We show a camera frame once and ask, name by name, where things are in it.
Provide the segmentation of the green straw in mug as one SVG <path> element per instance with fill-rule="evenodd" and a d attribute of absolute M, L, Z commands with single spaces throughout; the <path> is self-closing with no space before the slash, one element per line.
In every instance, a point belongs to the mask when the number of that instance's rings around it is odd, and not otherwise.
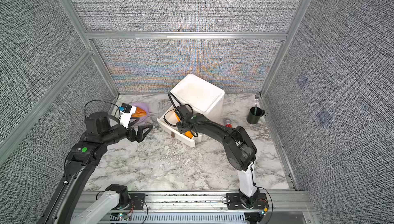
<path fill-rule="evenodd" d="M 258 104 L 259 104 L 259 101 L 258 101 L 258 99 L 256 99 L 255 100 L 255 106 L 254 106 L 254 116 L 257 116 Z"/>

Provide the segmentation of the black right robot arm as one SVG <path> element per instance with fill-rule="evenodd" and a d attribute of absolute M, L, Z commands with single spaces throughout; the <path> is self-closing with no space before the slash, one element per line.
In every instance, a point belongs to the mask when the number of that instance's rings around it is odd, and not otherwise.
<path fill-rule="evenodd" d="M 252 172 L 257 148 L 246 130 L 240 126 L 226 127 L 200 113 L 193 114 L 190 105 L 176 107 L 175 113 L 179 118 L 176 127 L 180 133 L 190 132 L 194 137 L 204 134 L 222 144 L 228 162 L 238 172 L 240 202 L 251 209 L 259 195 Z"/>

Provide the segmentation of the white three-drawer storage unit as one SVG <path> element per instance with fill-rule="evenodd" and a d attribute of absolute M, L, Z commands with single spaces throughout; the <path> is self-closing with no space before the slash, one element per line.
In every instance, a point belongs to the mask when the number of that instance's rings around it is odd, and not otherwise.
<path fill-rule="evenodd" d="M 193 75 L 188 74 L 170 91 L 182 104 L 189 104 L 196 113 L 220 123 L 225 91 Z"/>

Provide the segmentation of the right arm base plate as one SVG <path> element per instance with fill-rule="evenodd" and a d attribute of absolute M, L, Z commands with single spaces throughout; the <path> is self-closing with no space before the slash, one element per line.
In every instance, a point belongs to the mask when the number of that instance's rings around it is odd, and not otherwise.
<path fill-rule="evenodd" d="M 227 193 L 226 204 L 229 210 L 264 210 L 269 208 L 266 194 L 259 192 L 251 197 L 247 197 L 241 192 Z"/>

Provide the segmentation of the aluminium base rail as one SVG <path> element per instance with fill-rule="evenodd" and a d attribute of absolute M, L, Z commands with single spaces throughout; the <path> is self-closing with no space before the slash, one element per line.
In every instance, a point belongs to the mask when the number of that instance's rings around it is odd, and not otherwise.
<path fill-rule="evenodd" d="M 249 210 L 253 213 L 260 214 L 260 220 L 263 220 L 263 215 L 266 213 L 274 214 L 285 211 L 299 211 L 302 212 L 306 218 L 306 223 L 316 224 L 317 216 L 312 209 L 312 204 L 309 201 L 307 192 L 305 191 L 290 191 L 290 190 L 275 190 L 267 191 L 264 188 L 257 188 L 259 193 L 265 193 L 269 202 L 269 208 L 264 210 Z M 77 218 L 78 224 L 96 224 L 109 211 L 111 211 L 120 200 L 120 194 L 144 193 L 145 206 L 153 208 L 154 210 L 171 212 L 181 212 L 185 210 L 191 212 L 208 211 L 224 211 L 229 210 L 226 204 L 227 193 L 238 193 L 238 191 L 148 191 L 148 192 L 129 192 L 126 186 L 111 185 L 109 188 L 101 192 L 101 197 L 88 207 Z"/>

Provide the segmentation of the orange pastry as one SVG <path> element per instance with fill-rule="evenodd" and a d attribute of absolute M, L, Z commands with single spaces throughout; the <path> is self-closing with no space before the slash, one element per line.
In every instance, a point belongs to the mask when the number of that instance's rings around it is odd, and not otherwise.
<path fill-rule="evenodd" d="M 140 107 L 136 107 L 136 110 L 132 115 L 132 117 L 136 117 L 139 119 L 145 118 L 146 116 L 147 116 L 147 112 Z"/>

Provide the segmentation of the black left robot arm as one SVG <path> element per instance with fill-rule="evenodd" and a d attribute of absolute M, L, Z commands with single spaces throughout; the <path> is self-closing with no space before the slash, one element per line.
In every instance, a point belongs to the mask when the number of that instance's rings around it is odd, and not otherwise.
<path fill-rule="evenodd" d="M 107 112 L 95 112 L 85 118 L 86 131 L 64 161 L 64 174 L 39 224 L 68 224 L 90 176 L 107 152 L 108 146 L 123 139 L 142 142 L 152 125 L 125 128 Z"/>

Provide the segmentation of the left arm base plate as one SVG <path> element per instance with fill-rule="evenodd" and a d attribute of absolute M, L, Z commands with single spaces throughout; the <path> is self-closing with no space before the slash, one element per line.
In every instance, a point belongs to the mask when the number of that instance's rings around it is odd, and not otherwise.
<path fill-rule="evenodd" d="M 112 209 L 113 211 L 143 210 L 145 206 L 144 193 L 120 194 L 119 203 Z"/>

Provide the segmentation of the black mug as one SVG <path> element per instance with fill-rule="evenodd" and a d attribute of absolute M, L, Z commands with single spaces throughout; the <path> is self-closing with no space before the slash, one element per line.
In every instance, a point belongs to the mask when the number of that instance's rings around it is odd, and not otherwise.
<path fill-rule="evenodd" d="M 249 109 L 249 113 L 247 115 L 247 122 L 251 125 L 255 125 L 259 122 L 260 118 L 265 115 L 265 110 L 254 106 Z"/>

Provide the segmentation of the purple plate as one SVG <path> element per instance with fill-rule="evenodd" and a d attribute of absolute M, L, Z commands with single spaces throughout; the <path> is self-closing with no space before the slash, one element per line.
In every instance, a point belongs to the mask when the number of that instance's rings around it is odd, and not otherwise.
<path fill-rule="evenodd" d="M 138 118 L 138 121 L 135 122 L 135 124 L 140 124 L 144 122 L 150 113 L 149 105 L 144 102 L 134 102 L 131 104 L 133 107 L 135 107 L 135 112 L 132 114 L 132 118 Z"/>

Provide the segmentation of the orange microphone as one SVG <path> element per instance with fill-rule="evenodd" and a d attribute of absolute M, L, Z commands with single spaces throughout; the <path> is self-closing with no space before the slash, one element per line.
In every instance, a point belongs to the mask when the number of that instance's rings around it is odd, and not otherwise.
<path fill-rule="evenodd" d="M 178 120 L 178 122 L 180 122 L 181 120 L 180 120 L 180 118 L 178 117 L 178 115 L 177 115 L 176 113 L 174 113 L 174 114 L 175 114 L 175 117 L 176 117 L 176 119 Z M 185 132 L 184 135 L 185 135 L 186 137 L 190 138 L 190 139 L 193 139 L 193 138 L 194 138 L 194 135 L 193 135 L 190 131 Z"/>

